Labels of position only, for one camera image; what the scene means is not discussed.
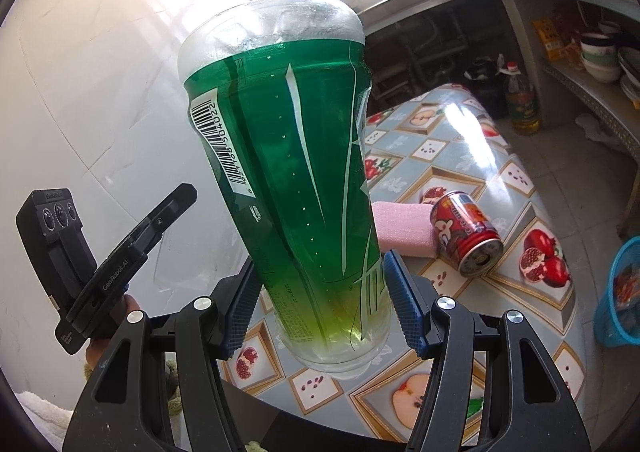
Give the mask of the red drink can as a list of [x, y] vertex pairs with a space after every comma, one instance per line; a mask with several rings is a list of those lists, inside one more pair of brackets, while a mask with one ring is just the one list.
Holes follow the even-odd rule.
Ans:
[[440, 248], [462, 276], [479, 276], [502, 256], [497, 229], [465, 192], [442, 196], [433, 206], [431, 222]]

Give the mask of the green plastic bottle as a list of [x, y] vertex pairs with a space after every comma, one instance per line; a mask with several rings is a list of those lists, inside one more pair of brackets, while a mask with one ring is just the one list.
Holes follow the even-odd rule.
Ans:
[[362, 374], [385, 345], [390, 298], [360, 139], [366, 36], [339, 0], [256, 0], [184, 41], [189, 118], [307, 368]]

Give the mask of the red snack bag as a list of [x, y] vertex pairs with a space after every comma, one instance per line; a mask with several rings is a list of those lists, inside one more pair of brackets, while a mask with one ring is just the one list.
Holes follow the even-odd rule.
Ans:
[[640, 271], [636, 264], [627, 264], [614, 278], [613, 296], [617, 311], [634, 308], [640, 297]]

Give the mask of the blue plastic trash basket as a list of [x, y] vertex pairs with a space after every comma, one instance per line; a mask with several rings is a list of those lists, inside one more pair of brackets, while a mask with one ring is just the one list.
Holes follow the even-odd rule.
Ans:
[[593, 318], [593, 333], [605, 347], [639, 346], [639, 237], [616, 254], [605, 293]]

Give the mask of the pink sponge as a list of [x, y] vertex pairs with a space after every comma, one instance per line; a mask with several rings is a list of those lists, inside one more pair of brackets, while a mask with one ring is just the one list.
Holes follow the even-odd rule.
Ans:
[[432, 209], [429, 204], [374, 202], [372, 212], [380, 250], [396, 250], [405, 257], [435, 258], [437, 238], [431, 222]]

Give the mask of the fruit pattern tablecloth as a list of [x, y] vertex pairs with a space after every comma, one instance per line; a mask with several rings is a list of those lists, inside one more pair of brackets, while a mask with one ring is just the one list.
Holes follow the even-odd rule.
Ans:
[[[575, 282], [533, 179], [488, 109], [468, 88], [445, 84], [371, 116], [364, 135], [373, 201], [434, 205], [463, 192], [503, 244], [502, 254], [491, 258], [484, 244], [462, 240], [460, 224], [439, 220], [438, 256], [410, 258], [408, 269], [472, 311], [524, 313], [573, 399], [582, 401], [587, 368]], [[262, 296], [244, 346], [220, 372], [231, 386], [285, 412], [404, 442], [431, 368], [393, 325], [367, 372], [332, 380], [293, 358], [278, 335], [270, 299]]]

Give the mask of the cooking oil bottle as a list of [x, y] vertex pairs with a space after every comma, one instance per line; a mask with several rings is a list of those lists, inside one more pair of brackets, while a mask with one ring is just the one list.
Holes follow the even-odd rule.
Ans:
[[506, 64], [504, 94], [513, 129], [523, 136], [536, 134], [540, 129], [536, 90], [515, 62]]

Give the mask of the white rag on floor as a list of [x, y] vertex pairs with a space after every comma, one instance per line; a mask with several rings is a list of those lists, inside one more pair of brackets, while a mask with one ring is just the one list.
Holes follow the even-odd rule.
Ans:
[[620, 144], [620, 139], [596, 116], [588, 113], [580, 114], [575, 118], [575, 124], [582, 128], [586, 137], [591, 141], [609, 144], [610, 146]]

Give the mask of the perforated metal shelf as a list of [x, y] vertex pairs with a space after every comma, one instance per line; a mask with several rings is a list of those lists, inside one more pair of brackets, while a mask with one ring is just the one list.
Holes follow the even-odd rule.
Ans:
[[540, 60], [542, 70], [555, 78], [610, 128], [631, 157], [639, 161], [639, 111], [619, 84], [598, 82], [586, 71], [572, 68], [566, 61]]

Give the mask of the orange snack packet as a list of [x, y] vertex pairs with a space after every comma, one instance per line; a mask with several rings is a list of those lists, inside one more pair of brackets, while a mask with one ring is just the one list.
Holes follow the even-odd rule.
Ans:
[[556, 62], [567, 57], [564, 42], [552, 19], [538, 19], [532, 25], [541, 45], [544, 47], [544, 55], [549, 62]]

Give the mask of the stack of white bowls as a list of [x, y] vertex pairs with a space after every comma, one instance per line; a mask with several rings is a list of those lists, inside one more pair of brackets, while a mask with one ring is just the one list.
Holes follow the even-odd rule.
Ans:
[[598, 82], [612, 84], [620, 79], [622, 69], [617, 60], [615, 40], [608, 35], [585, 33], [580, 36], [582, 65]]

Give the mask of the stack of plates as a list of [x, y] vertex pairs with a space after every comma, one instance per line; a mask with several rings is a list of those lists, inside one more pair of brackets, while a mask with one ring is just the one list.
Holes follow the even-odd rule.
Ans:
[[639, 108], [640, 52], [634, 48], [622, 47], [618, 50], [617, 57], [625, 73], [620, 86], [634, 108]]

